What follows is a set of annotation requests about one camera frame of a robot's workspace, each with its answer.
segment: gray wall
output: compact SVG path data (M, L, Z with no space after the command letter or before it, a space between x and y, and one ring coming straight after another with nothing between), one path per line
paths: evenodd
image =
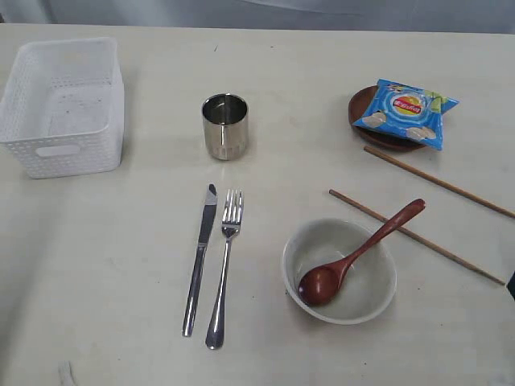
M0 0L7 21L513 33L515 0Z

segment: snack bag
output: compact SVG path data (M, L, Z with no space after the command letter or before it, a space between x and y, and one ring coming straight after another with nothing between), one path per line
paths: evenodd
M372 102L354 125L442 149L442 114L458 101L384 79L377 86Z

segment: fork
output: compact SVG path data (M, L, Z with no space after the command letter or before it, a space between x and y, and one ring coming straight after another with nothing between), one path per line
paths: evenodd
M215 306L212 309L211 322L206 335L206 346L212 350L224 344L225 335L225 287L227 286L227 271L229 268L229 254L233 238L240 233L241 217L243 216L243 193L238 190L227 192L224 215L222 217L222 233L225 236L224 263L220 275L220 284L216 294Z

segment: table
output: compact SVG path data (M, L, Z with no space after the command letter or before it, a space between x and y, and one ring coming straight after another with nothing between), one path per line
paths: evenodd
M57 385L63 359L80 386L515 383L508 291L402 234L385 241L398 269L394 301L362 325L304 314L279 270L284 244L308 220L379 226L331 197L334 188L387 216L423 197L410 229L509 279L513 221L366 154L347 103L379 77L457 98L443 152L397 157L513 208L515 36L1 25L0 84L21 44L92 36L119 43L122 165L30 180L0 152L2 384ZM234 162L208 156L200 119L202 101L226 91L249 103L251 146ZM222 196L246 194L220 351L204 345L220 213L195 330L181 337L209 183Z

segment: stainless steel cup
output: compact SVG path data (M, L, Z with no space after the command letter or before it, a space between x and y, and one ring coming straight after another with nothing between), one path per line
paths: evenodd
M237 95L218 94L202 105L208 152L224 161L240 157L249 142L249 107Z

